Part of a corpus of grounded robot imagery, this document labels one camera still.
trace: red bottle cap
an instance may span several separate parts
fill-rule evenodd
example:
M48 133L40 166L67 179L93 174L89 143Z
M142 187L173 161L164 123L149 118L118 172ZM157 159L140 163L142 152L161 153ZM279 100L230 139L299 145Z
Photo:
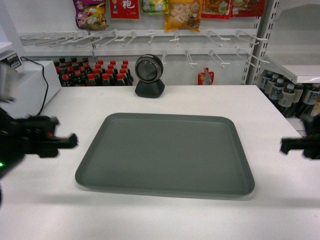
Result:
M118 73L118 74L116 75L116 78L117 78L117 79L124 79L124 77L125 77L125 75L124 75L123 73Z
M103 80L106 80L106 79L109 79L109 78L110 78L110 74L108 74L108 73L102 74L102 79Z
M95 68L95 69L92 70L92 73L93 74L99 74L100 73L100 69Z
M62 75L62 80L67 81L69 79L70 79L69 74L63 74Z
M107 70L105 70L105 72L106 72L107 74L113 74L113 73L114 73L114 71L113 71L112 69L107 69Z
M91 80L95 79L95 75L93 73L89 73L88 79L91 79Z

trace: black cable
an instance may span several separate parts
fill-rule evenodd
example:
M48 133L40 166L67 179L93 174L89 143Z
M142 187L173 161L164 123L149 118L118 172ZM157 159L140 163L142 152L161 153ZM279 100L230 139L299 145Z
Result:
M43 66L42 64L40 64L40 63L38 63L38 62L36 62L36 61L33 61L33 60L29 59L29 58L26 58L25 56L22 56L21 58L22 58L22 59L25 59L25 60L27 60L27 61L29 61L29 62L32 62L32 63L34 63L34 64L37 64L37 65L42 66L42 76L43 76L43 79L44 79L45 84L46 84L46 90L45 90L45 94L44 94L44 99L43 99L43 102L42 102L42 106L41 106L41 108L40 108L40 111L37 113L37 116L38 116L38 115L41 114L42 110L43 110L44 107L45 107L45 103L46 103L46 99L47 99L47 94L48 94L48 90L49 90L49 84L48 84L48 81L47 81L47 79L46 79L46 77L45 77L45 66Z

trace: white shelf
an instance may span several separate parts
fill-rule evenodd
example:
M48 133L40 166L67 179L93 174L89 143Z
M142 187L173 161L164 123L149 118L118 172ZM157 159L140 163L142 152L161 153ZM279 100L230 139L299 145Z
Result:
M12 49L11 42L0 42L0 54Z
M273 53L265 54L260 73L272 71L291 80L293 83L320 83L320 54L319 53Z

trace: white bottle cap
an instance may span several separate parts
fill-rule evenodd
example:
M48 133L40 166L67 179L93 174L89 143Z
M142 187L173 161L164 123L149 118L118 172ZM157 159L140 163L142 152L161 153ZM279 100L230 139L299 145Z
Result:
M286 86L287 89L293 90L295 88L295 85L293 83L288 83Z

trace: plastic bag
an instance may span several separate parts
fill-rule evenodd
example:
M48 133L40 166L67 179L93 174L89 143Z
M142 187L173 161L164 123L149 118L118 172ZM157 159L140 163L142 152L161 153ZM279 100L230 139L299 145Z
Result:
M261 17L265 0L232 0L231 17Z
M75 23L79 29L100 31L108 27L106 0L73 0Z
M168 14L168 0L142 0L142 10L146 14Z
M203 0L202 17L208 19L229 19L231 0Z
M203 0L169 0L169 14L165 15L164 31L182 27L199 32Z

